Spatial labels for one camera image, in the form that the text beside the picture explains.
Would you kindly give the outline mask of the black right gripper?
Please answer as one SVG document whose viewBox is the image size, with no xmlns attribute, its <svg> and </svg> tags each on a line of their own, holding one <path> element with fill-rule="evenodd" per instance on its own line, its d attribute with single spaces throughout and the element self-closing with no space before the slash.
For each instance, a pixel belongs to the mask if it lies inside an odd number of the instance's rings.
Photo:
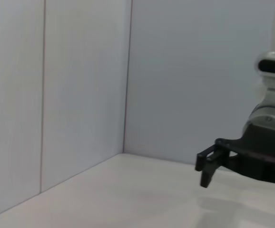
<svg viewBox="0 0 275 228">
<path fill-rule="evenodd" d="M 275 183 L 275 130 L 250 124 L 239 139 L 216 139 L 215 145 L 196 155 L 195 170 L 202 172 L 201 187 L 209 186 L 220 166 L 255 180 Z"/>
</svg>

